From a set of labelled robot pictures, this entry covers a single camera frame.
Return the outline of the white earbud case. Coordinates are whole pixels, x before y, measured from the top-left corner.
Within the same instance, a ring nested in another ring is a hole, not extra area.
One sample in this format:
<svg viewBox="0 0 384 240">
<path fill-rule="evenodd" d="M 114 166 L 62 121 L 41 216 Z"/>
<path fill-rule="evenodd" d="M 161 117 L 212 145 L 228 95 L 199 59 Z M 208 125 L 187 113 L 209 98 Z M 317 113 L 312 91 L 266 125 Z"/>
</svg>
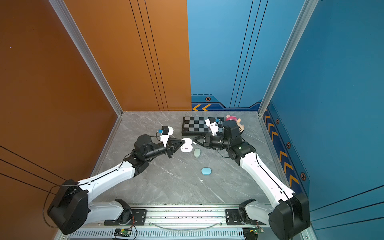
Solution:
<svg viewBox="0 0 384 240">
<path fill-rule="evenodd" d="M 193 150 L 193 140 L 190 138 L 184 138 L 182 141 L 184 141 L 184 144 L 180 147 L 180 150 L 183 153 L 190 153 Z"/>
</svg>

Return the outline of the light blue earbud case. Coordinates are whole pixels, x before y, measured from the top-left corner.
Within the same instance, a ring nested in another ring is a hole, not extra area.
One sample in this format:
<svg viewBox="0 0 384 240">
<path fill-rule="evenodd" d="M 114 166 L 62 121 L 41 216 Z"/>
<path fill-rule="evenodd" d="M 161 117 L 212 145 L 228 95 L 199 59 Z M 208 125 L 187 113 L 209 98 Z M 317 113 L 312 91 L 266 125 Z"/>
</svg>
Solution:
<svg viewBox="0 0 384 240">
<path fill-rule="evenodd" d="M 212 169 L 211 168 L 202 168 L 201 169 L 201 173 L 204 176 L 208 176 L 208 175 L 210 175 L 212 173 Z"/>
</svg>

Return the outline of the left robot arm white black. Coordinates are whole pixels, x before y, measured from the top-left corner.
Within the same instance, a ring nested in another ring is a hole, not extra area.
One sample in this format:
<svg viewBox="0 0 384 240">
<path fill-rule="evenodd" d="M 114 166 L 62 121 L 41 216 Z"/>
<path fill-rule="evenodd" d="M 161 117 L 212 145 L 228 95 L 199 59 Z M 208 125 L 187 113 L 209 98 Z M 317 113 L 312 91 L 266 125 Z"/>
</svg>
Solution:
<svg viewBox="0 0 384 240">
<path fill-rule="evenodd" d="M 151 136 L 141 135 L 132 152 L 117 166 L 88 179 L 65 181 L 48 207 L 47 215 L 65 235 L 94 222 L 127 223 L 131 208 L 125 201 L 115 199 L 95 203 L 93 200 L 112 187 L 141 174 L 154 158 L 160 155 L 172 157 L 185 144 L 181 139 L 166 137 L 165 140 L 164 143 L 155 144 Z"/>
</svg>

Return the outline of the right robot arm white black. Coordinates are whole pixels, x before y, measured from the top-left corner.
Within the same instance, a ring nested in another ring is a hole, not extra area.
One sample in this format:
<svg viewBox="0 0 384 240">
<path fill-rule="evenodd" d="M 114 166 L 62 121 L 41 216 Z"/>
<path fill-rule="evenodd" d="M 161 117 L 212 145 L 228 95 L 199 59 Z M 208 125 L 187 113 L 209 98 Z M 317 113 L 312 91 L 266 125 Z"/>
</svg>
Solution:
<svg viewBox="0 0 384 240">
<path fill-rule="evenodd" d="M 265 205 L 254 199 L 244 201 L 238 210 L 240 222 L 245 225 L 268 224 L 280 240 L 289 240 L 309 228 L 310 206 L 306 195 L 295 193 L 273 174 L 256 148 L 243 139 L 238 124 L 233 120 L 224 121 L 220 134 L 215 118 L 205 122 L 209 132 L 194 138 L 194 142 L 207 149 L 227 151 L 229 158 L 254 179 L 270 202 Z"/>
</svg>

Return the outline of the black white chessboard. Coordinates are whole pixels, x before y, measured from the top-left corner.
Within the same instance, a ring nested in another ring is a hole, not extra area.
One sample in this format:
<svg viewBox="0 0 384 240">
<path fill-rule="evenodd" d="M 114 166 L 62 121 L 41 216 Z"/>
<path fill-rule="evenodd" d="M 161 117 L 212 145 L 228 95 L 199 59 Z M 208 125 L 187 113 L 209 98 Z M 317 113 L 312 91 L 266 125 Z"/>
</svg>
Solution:
<svg viewBox="0 0 384 240">
<path fill-rule="evenodd" d="M 224 128 L 222 117 L 183 117 L 182 136 L 200 136 L 207 133 L 213 133 L 207 125 L 206 120 L 215 120 L 218 125 L 216 135 L 222 135 Z"/>
</svg>

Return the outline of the pink plush doll head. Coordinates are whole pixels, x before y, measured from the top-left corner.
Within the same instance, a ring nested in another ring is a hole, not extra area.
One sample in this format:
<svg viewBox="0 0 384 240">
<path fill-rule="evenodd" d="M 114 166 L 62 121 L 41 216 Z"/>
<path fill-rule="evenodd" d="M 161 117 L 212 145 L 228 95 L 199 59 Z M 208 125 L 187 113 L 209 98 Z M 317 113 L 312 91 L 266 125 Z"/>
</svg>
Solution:
<svg viewBox="0 0 384 240">
<path fill-rule="evenodd" d="M 240 133 L 242 133 L 245 130 L 245 126 L 241 124 L 241 119 L 237 118 L 236 116 L 226 115 L 226 121 L 234 121 L 237 123 L 239 127 Z"/>
</svg>

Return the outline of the green circuit board left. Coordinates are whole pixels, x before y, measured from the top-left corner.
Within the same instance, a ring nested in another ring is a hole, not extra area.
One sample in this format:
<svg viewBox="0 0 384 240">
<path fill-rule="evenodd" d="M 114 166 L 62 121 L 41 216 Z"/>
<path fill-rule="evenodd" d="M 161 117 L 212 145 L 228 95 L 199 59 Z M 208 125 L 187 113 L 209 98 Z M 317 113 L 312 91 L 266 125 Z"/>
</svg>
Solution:
<svg viewBox="0 0 384 240">
<path fill-rule="evenodd" d="M 115 229 L 114 237 L 115 238 L 130 238 L 132 234 L 132 229 Z"/>
</svg>

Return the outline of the circuit board right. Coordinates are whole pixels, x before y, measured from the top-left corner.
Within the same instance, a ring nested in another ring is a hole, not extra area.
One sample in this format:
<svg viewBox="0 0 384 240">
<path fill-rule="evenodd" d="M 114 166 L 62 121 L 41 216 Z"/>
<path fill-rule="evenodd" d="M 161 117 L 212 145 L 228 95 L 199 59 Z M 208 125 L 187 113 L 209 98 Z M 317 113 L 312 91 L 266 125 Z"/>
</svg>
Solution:
<svg viewBox="0 0 384 240">
<path fill-rule="evenodd" d="M 255 228 L 251 229 L 250 230 L 250 233 L 254 234 L 254 235 L 259 235 L 261 233 L 264 233 L 264 229 L 261 228 L 260 226 L 256 226 Z"/>
</svg>

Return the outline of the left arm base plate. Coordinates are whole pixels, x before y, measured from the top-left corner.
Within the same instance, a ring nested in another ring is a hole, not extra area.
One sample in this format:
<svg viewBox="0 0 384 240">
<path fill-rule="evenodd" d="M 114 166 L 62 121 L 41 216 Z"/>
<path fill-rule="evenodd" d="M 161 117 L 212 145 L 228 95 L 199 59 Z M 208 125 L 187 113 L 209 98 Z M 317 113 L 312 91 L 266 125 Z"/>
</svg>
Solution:
<svg viewBox="0 0 384 240">
<path fill-rule="evenodd" d="M 117 220 L 105 220 L 105 226 L 143 226 L 145 224 L 147 210 L 123 210 Z"/>
</svg>

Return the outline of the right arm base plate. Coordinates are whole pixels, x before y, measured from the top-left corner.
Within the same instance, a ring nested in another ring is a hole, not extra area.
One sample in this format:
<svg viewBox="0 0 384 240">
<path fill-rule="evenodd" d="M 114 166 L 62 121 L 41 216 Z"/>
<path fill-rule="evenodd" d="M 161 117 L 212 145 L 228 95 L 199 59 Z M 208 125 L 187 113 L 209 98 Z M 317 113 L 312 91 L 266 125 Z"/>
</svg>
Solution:
<svg viewBox="0 0 384 240">
<path fill-rule="evenodd" d="M 237 225 L 243 225 L 243 226 L 266 226 L 265 223 L 256 221 L 256 220 L 249 220 L 249 221 L 243 221 L 241 219 L 241 216 L 239 214 L 239 209 L 226 209 L 225 210 L 226 215 L 226 224 L 228 226 L 237 226 Z"/>
</svg>

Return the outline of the right aluminium corner post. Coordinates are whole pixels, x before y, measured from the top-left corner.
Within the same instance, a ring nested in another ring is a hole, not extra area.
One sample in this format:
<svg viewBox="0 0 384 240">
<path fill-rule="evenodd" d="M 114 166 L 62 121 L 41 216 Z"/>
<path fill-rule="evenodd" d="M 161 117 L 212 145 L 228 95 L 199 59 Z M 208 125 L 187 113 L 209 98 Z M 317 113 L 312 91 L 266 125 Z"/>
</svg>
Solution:
<svg viewBox="0 0 384 240">
<path fill-rule="evenodd" d="M 299 13 L 299 16 L 292 29 L 290 37 L 286 43 L 281 58 L 277 64 L 275 72 L 271 78 L 271 81 L 267 87 L 263 100 L 258 110 L 259 117 L 262 117 L 267 110 L 269 103 L 284 75 L 284 72 L 296 50 L 298 43 L 310 21 L 311 16 L 318 4 L 319 0 L 306 0 L 304 1 L 303 7 Z"/>
</svg>

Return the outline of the aluminium corner post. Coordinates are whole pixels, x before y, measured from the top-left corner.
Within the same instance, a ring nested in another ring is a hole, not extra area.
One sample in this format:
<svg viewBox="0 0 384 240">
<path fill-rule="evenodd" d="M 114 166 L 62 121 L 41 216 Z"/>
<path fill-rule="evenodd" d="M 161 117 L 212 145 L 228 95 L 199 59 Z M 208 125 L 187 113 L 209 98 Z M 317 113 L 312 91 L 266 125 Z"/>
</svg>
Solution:
<svg viewBox="0 0 384 240">
<path fill-rule="evenodd" d="M 271 81 L 267 87 L 263 100 L 258 110 L 259 117 L 262 117 L 267 110 L 269 103 L 284 75 L 284 72 L 296 50 L 298 43 L 310 21 L 311 16 L 318 4 L 319 0 L 306 0 L 304 1 L 303 7 L 299 13 L 299 16 L 292 29 L 290 37 L 286 43 L 281 58 L 277 64 L 275 72 L 271 78 Z"/>
<path fill-rule="evenodd" d="M 59 17 L 61 23 L 65 27 L 71 40 L 75 44 L 78 52 L 81 54 L 83 60 L 93 74 L 95 80 L 99 84 L 113 110 L 118 117 L 121 117 L 123 115 L 123 109 L 120 106 L 115 94 L 113 93 L 112 88 L 110 87 L 86 40 L 84 39 L 79 27 L 72 17 L 67 5 L 62 0 L 49 0 L 49 2 Z"/>
</svg>

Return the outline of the left aluminium corner post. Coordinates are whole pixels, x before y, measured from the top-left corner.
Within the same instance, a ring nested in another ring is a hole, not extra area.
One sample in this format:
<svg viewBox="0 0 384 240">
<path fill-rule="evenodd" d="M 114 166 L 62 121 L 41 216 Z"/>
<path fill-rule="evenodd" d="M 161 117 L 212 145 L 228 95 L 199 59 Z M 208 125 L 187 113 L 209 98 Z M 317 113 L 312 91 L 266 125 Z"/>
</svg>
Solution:
<svg viewBox="0 0 384 240">
<path fill-rule="evenodd" d="M 113 110 L 118 117 L 121 117 L 123 115 L 123 109 L 120 106 L 115 94 L 113 93 L 112 88 L 110 87 L 86 40 L 84 39 L 79 27 L 72 17 L 67 5 L 62 0 L 49 0 L 49 2 L 59 17 L 61 23 L 65 27 L 71 40 L 75 44 L 78 52 L 81 54 L 83 60 L 93 74 L 95 80 L 99 84 Z"/>
</svg>

